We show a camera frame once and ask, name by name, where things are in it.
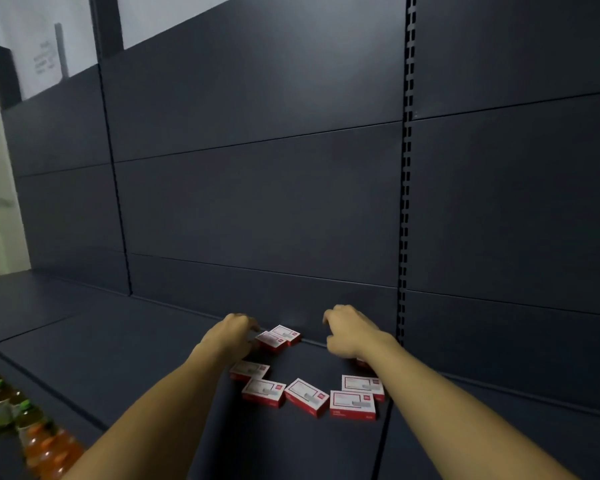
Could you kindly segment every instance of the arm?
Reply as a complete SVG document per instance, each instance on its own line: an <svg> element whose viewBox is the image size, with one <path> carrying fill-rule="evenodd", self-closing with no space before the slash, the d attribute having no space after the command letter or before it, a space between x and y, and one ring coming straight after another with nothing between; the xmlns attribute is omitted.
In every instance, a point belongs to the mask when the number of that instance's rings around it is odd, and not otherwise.
<svg viewBox="0 0 600 480"><path fill-rule="evenodd" d="M245 315L228 315L175 371L131 406L64 477L66 480L184 479L224 368L251 350Z"/></svg>
<svg viewBox="0 0 600 480"><path fill-rule="evenodd" d="M576 478L352 306L327 310L324 321L333 334L327 339L329 351L369 363L445 480Z"/></svg>

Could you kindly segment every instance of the forearm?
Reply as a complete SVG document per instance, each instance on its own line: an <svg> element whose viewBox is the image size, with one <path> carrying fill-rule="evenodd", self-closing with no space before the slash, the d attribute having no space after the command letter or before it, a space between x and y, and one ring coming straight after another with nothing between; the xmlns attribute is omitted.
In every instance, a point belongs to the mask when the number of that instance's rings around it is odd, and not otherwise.
<svg viewBox="0 0 600 480"><path fill-rule="evenodd" d="M116 421L66 478L184 479L223 370L221 355L198 345L183 365L149 389Z"/></svg>
<svg viewBox="0 0 600 480"><path fill-rule="evenodd" d="M494 411L408 354L388 334L378 332L363 355L445 480L575 478Z"/></svg>

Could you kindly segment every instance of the person's left hand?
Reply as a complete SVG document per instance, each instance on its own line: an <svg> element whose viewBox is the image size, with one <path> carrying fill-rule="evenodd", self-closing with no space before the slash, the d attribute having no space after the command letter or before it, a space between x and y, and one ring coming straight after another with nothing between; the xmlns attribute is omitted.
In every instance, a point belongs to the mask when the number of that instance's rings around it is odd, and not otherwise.
<svg viewBox="0 0 600 480"><path fill-rule="evenodd" d="M247 315L232 313L211 327L200 345L213 347L227 364L238 362L251 352L253 345L247 339L249 330L259 331L258 322Z"/></svg>

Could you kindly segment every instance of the perforated metal strip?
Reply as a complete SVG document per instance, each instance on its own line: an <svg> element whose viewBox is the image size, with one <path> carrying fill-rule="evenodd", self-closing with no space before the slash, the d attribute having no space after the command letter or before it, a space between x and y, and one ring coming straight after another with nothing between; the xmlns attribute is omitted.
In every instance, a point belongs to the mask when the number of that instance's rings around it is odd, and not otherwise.
<svg viewBox="0 0 600 480"><path fill-rule="evenodd" d="M413 90L416 55L416 4L407 0L406 31L404 42L404 118L402 128L402 190L400 197L400 268L398 283L398 321L396 337L404 345L405 288L408 265L409 240L409 183L411 181L411 121L413 120Z"/></svg>

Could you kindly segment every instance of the person's right arm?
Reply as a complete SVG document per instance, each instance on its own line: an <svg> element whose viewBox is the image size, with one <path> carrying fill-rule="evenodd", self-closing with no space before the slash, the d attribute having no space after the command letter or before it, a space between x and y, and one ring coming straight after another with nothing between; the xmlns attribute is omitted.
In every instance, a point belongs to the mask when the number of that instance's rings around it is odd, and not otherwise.
<svg viewBox="0 0 600 480"><path fill-rule="evenodd" d="M472 395L404 350L352 306L324 313L328 349L376 372L445 480L576 478Z"/></svg>

